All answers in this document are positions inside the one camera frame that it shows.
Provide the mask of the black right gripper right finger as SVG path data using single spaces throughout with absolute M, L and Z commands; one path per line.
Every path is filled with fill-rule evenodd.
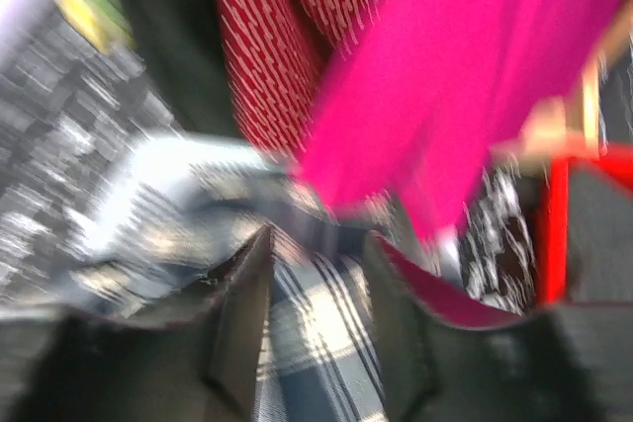
M 469 298 L 378 235 L 364 272 L 392 421 L 628 421 L 632 308 L 525 316 Z

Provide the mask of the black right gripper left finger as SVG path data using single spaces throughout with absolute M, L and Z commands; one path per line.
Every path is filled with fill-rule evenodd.
M 1 313 L 5 421 L 247 421 L 272 281 L 258 230 L 217 283 L 195 282 L 134 319 L 60 305 Z

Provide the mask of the navy plaid skirt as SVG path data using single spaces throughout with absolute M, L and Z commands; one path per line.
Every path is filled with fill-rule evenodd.
M 94 261 L 217 264 L 256 230 L 273 234 L 273 282 L 258 368 L 258 421 L 382 421 L 386 417 L 361 269 L 364 239 L 388 231 L 382 198 L 348 218 L 281 166 L 125 167 L 98 189 L 82 253 Z

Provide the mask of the black skirt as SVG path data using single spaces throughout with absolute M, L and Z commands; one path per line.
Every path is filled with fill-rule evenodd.
M 177 121 L 238 137 L 215 0 L 120 0 L 136 49 Z

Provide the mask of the magenta skirt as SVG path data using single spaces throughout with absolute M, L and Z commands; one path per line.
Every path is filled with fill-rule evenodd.
M 331 209 L 389 191 L 420 238 L 457 224 L 491 148 L 563 96 L 622 0 L 384 0 L 331 69 L 300 177 Z

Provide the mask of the red polka dot skirt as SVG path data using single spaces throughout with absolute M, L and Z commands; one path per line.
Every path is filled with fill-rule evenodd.
M 255 145 L 303 150 L 330 55 L 379 17 L 380 0 L 217 0 L 235 118 Z

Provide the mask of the red plastic crate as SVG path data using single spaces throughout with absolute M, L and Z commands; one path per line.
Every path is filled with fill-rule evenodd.
M 538 299 L 632 301 L 632 147 L 553 160 L 539 222 Z

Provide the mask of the white perforated plastic basket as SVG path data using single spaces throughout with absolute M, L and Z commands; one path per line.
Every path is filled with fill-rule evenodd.
M 215 270 L 266 224 L 319 241 L 312 194 L 290 163 L 242 141 L 159 134 L 116 162 L 79 238 L 67 280 L 93 293 L 165 291 Z

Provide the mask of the wooden clothes rack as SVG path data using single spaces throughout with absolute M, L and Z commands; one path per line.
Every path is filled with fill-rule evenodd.
M 627 0 L 591 56 L 572 95 L 537 105 L 517 142 L 493 149 L 495 163 L 514 160 L 523 166 L 546 162 L 570 152 L 595 154 L 599 141 L 599 84 L 629 43 L 632 1 Z

